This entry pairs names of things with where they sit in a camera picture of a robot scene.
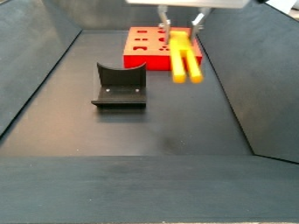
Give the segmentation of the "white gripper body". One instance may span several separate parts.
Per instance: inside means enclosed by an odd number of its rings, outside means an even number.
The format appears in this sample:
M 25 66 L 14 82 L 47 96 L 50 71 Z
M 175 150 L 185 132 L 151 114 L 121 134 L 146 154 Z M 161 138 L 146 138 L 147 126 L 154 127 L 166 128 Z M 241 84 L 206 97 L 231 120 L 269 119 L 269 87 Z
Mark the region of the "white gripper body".
M 186 7 L 243 8 L 249 0 L 126 0 L 130 4 L 155 4 Z

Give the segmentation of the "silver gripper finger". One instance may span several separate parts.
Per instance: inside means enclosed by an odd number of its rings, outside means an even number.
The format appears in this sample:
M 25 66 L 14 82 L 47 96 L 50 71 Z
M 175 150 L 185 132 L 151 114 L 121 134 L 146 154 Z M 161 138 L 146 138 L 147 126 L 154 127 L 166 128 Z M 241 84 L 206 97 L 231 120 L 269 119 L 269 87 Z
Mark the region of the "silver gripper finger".
M 201 28 L 203 27 L 203 22 L 207 16 L 211 13 L 211 8 L 203 7 L 199 8 L 199 14 L 197 18 L 191 21 L 191 35 L 190 35 L 190 41 L 194 41 L 197 37 L 197 33 L 199 32 Z
M 165 43 L 169 43 L 170 40 L 170 30 L 171 30 L 171 20 L 167 17 L 169 6 L 159 5 L 158 6 L 158 15 L 162 20 L 163 30 L 165 30 Z

